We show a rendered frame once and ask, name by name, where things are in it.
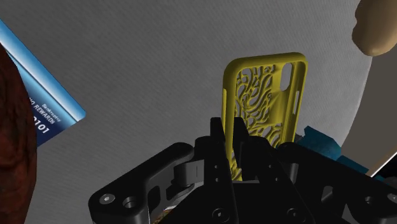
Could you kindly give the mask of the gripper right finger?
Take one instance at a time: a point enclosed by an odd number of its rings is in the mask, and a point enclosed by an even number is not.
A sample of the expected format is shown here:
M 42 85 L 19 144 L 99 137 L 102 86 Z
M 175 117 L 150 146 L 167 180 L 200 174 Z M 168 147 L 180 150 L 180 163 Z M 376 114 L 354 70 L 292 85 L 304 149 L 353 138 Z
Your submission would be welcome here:
M 258 178 L 270 224 L 397 224 L 397 189 L 295 143 L 273 148 L 236 117 L 233 146 L 247 179 Z

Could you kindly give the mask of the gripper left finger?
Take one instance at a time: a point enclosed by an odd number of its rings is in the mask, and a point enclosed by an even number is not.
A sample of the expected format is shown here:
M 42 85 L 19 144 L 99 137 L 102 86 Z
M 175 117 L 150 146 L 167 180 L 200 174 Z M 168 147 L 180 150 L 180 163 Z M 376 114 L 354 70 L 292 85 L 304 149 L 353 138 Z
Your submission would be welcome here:
M 94 224 L 239 224 L 221 120 L 96 191 L 88 207 Z

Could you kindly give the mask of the yellow patterned phone case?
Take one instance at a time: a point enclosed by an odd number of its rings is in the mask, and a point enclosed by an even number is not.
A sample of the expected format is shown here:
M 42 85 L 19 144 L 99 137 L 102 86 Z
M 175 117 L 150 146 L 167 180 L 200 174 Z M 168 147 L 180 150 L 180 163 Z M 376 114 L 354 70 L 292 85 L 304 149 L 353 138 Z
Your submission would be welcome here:
M 279 146 L 295 139 L 308 62 L 302 53 L 243 57 L 231 61 L 223 75 L 221 122 L 226 157 L 234 181 L 242 180 L 233 146 L 236 118 L 249 134 Z

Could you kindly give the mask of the blue angular object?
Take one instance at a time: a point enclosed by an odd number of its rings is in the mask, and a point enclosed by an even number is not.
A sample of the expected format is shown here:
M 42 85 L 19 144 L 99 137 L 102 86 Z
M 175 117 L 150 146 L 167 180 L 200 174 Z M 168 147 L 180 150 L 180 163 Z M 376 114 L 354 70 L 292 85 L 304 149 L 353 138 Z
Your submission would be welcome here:
M 306 128 L 304 128 L 303 136 L 295 134 L 294 143 L 315 151 L 322 156 L 346 165 L 349 168 L 358 171 L 359 173 L 366 174 L 369 177 L 375 178 L 379 181 L 386 182 L 386 180 L 397 180 L 397 176 L 389 164 L 392 158 L 395 156 L 395 153 L 382 157 L 380 160 L 376 161 L 374 165 L 367 168 L 350 159 L 349 157 L 342 155 L 341 147 L 332 137 L 327 136 L 326 134 L 323 134 L 322 132 L 310 126 L 306 126 Z

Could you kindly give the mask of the blue book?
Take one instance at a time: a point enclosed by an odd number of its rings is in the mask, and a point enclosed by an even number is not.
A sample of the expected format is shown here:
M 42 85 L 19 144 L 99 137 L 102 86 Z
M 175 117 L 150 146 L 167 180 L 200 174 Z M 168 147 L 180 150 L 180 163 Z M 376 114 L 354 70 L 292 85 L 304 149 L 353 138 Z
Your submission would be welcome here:
M 1 19 L 0 43 L 18 68 L 29 94 L 38 146 L 84 119 L 86 111 Z

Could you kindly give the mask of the tan rounded object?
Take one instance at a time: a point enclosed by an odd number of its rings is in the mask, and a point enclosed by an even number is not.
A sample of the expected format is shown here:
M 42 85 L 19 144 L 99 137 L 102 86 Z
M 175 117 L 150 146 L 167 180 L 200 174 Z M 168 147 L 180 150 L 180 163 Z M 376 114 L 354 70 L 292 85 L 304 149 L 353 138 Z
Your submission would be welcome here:
M 360 0 L 355 19 L 352 40 L 363 54 L 376 57 L 397 45 L 397 0 Z

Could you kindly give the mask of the dark red round object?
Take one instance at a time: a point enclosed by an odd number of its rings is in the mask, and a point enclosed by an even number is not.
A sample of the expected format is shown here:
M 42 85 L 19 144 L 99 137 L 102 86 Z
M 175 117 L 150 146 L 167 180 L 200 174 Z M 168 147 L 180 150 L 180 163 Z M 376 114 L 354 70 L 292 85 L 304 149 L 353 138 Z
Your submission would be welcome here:
M 21 75 L 0 44 L 0 224 L 24 224 L 36 185 L 36 129 Z

